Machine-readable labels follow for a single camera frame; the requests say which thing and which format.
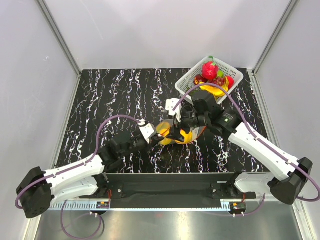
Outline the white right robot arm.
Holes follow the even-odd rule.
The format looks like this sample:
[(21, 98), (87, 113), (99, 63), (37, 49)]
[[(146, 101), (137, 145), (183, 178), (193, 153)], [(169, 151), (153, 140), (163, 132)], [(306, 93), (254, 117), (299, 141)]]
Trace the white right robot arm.
[(168, 138), (183, 141), (185, 138), (181, 130), (205, 127), (248, 152), (269, 170), (269, 173), (262, 174), (235, 174), (227, 185), (230, 197), (236, 199), (249, 192), (265, 193), (286, 205), (292, 205), (299, 199), (299, 194), (310, 181), (313, 167), (310, 159), (298, 159), (282, 151), (255, 131), (239, 113), (223, 109), (205, 90), (192, 95), (191, 110), (184, 110), (181, 102), (177, 98), (166, 100), (165, 110), (173, 119)]

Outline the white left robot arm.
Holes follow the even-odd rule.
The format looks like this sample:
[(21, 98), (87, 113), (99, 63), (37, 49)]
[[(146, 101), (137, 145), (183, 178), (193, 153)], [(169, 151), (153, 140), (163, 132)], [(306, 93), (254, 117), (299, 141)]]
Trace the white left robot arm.
[(28, 219), (46, 212), (54, 204), (74, 198), (103, 198), (108, 193), (106, 174), (117, 169), (123, 158), (147, 152), (164, 139), (158, 133), (121, 132), (96, 153), (63, 167), (32, 168), (16, 189), (15, 206)]

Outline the clear zip top bag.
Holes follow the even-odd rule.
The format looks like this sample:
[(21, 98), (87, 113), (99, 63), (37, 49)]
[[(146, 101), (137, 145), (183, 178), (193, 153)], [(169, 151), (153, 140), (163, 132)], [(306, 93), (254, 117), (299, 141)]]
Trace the clear zip top bag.
[[(172, 121), (169, 121), (169, 120), (165, 120), (164, 122), (169, 122), (171, 124), (171, 128), (170, 128), (170, 133), (166, 136), (167, 138), (169, 139), (172, 139), (172, 140), (179, 140), (179, 141), (183, 141), (184, 138), (183, 136), (181, 135), (181, 129), (183, 128), (177, 128)], [(202, 135), (202, 133), (206, 130), (206, 127), (205, 126), (202, 126), (202, 127), (191, 127), (191, 128), (186, 128), (186, 129), (183, 129), (186, 133), (189, 133), (189, 131), (191, 129), (198, 129), (198, 136), (197, 136), (197, 139)]]

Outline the yellow orange papaya toy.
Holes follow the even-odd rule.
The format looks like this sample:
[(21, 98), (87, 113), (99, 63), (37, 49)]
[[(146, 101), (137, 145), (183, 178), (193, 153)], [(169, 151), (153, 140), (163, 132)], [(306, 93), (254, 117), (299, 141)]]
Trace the yellow orange papaya toy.
[(156, 132), (159, 137), (167, 137), (167, 135), (170, 133), (171, 124), (167, 121), (163, 121), (156, 127)]

